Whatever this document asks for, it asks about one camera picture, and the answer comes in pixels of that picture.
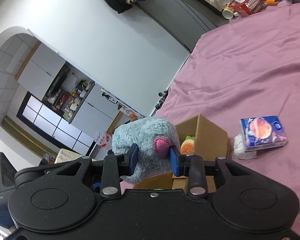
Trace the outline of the hamburger plush toy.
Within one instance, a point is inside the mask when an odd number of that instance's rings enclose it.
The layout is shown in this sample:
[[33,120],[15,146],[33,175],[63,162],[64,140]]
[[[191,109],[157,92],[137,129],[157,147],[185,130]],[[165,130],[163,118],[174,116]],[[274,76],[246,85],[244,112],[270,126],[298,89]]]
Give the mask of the hamburger plush toy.
[[180,146],[180,153],[182,155],[193,154],[195,140],[196,140],[196,137],[187,135],[185,140],[183,141],[183,143]]

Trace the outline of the blue fluffy plush slipper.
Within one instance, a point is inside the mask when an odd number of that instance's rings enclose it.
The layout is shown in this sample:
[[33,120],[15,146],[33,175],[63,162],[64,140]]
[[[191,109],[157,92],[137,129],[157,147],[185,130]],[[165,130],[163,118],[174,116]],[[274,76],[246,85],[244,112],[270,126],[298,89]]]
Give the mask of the blue fluffy plush slipper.
[[123,124],[115,129],[112,137],[114,153],[125,154],[136,144],[138,162],[131,176],[122,176],[130,184],[172,172],[169,161],[170,147],[180,149],[179,137],[174,124],[160,117],[149,116]]

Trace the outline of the white soft wad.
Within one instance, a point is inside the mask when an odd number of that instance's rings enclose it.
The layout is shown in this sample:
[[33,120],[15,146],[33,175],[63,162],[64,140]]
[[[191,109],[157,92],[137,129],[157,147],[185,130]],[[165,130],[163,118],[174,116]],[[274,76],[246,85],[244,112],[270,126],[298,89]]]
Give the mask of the white soft wad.
[[243,134],[241,133],[235,136],[233,142],[234,156],[240,160],[255,159],[257,157],[257,152],[256,151],[245,152],[243,139],[244,139]]

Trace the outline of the blue tissue pack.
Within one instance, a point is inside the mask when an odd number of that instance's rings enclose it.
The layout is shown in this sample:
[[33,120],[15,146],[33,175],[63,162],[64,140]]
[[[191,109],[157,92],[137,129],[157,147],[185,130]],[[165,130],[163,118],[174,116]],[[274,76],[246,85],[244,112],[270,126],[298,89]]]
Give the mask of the blue tissue pack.
[[245,152],[282,147],[288,142],[277,115],[243,118],[239,123]]

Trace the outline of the brown cardboard box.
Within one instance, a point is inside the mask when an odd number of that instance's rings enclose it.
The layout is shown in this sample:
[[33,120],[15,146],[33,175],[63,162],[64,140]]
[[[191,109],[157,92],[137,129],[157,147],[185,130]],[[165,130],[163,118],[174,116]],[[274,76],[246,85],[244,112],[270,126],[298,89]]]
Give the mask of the brown cardboard box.
[[[202,115],[193,116],[176,126],[179,142],[182,144],[187,136],[194,137],[192,152],[202,157],[203,161],[215,161],[218,156],[228,156],[230,140],[226,131]],[[186,190],[188,179],[176,177],[171,173],[146,178],[133,189],[183,189]]]

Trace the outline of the dotted tablecloth table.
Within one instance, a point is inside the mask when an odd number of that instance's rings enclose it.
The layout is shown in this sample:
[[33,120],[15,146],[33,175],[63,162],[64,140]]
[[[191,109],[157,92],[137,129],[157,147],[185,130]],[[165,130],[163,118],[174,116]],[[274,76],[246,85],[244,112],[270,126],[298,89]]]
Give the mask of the dotted tablecloth table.
[[55,164],[73,161],[81,157],[82,157],[81,154],[61,148],[55,159]]

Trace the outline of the pair of sneakers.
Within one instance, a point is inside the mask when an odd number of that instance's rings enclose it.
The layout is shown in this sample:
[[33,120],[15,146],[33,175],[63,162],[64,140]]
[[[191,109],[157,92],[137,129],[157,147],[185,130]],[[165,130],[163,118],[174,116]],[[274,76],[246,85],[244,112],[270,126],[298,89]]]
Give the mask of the pair of sneakers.
[[168,90],[165,90],[163,92],[159,92],[158,96],[160,97],[160,99],[159,99],[158,103],[155,106],[155,109],[157,109],[157,110],[161,109],[163,103],[165,102],[165,100],[168,96]]

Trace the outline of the white kitchen cabinet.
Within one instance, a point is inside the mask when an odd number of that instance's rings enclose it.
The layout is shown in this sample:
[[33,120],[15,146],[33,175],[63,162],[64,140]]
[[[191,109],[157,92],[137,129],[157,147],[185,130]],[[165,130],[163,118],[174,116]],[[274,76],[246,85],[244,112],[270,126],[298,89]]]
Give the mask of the white kitchen cabinet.
[[27,93],[18,119],[58,148],[91,153],[96,138],[129,121],[106,90],[41,42],[17,74]]

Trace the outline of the purple bed sheet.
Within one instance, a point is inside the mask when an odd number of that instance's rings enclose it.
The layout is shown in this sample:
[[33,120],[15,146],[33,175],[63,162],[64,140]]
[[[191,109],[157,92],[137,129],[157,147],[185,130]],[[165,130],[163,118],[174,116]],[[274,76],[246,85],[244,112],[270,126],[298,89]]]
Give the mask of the purple bed sheet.
[[[287,144],[243,164],[300,200],[300,3],[282,1],[201,36],[157,111],[174,124],[197,114],[231,138],[241,118],[277,115]],[[293,230],[300,235],[300,211]]]

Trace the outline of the grey door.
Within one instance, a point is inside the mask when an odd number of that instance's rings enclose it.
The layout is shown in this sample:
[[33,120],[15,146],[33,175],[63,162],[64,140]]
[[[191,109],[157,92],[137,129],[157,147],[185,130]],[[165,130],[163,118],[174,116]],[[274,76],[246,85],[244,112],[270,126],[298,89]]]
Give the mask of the grey door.
[[189,52],[204,33],[229,23],[204,0],[146,0],[138,6]]

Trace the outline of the paper tape roll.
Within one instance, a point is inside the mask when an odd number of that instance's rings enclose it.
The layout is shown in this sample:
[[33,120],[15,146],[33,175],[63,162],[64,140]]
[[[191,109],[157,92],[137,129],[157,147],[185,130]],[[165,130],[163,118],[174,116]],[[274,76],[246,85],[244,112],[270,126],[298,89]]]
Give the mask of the paper tape roll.
[[233,19],[234,18],[234,13],[235,13],[235,11],[230,7],[224,7],[222,9],[222,15],[227,20]]

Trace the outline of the red plastic basket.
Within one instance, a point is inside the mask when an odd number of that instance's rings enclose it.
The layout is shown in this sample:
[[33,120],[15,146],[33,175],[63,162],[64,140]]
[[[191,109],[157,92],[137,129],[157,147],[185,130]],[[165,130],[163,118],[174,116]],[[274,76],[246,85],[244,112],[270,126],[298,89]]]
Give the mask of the red plastic basket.
[[232,0],[228,7],[234,10],[241,17],[246,17],[263,9],[266,0]]

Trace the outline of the orange bottle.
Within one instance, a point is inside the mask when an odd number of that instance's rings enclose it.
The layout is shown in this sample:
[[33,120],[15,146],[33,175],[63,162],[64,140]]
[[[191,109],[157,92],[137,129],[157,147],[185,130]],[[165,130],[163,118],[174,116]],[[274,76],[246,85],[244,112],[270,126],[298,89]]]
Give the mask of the orange bottle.
[[281,0],[266,0],[266,5],[277,5]]

